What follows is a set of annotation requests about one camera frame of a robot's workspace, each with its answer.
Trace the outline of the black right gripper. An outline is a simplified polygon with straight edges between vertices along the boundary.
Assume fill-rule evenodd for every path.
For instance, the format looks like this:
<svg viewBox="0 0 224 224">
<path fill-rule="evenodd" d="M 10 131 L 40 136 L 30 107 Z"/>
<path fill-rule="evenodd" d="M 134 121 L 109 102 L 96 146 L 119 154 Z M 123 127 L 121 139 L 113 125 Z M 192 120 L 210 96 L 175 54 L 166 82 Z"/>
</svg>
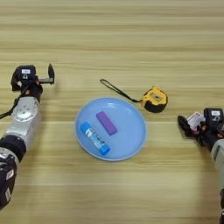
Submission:
<svg viewBox="0 0 224 224">
<path fill-rule="evenodd" d="M 218 140 L 224 139 L 224 124 L 222 123 L 208 125 L 201 122 L 195 127 L 190 127 L 187 120 L 179 115 L 178 126 L 183 130 L 186 137 L 194 137 L 202 147 L 207 147 L 210 151 Z"/>
</svg>

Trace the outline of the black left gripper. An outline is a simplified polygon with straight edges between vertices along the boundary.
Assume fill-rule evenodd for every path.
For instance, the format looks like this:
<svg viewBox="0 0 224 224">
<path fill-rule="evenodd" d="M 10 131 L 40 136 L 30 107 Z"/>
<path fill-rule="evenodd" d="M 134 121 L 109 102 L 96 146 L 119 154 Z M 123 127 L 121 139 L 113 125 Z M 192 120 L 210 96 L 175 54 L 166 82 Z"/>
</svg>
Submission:
<svg viewBox="0 0 224 224">
<path fill-rule="evenodd" d="M 30 83 L 25 83 L 21 86 L 21 96 L 22 97 L 34 97 L 38 101 L 40 101 L 40 97 L 43 93 L 43 85 L 44 84 L 54 84 L 55 80 L 55 72 L 53 70 L 53 65 L 50 63 L 48 66 L 48 76 L 49 78 L 39 79 L 35 77 L 35 81 Z M 14 73 L 11 77 L 11 87 L 13 91 L 19 91 L 20 86 L 18 83 L 20 82 L 20 74 Z"/>
</svg>

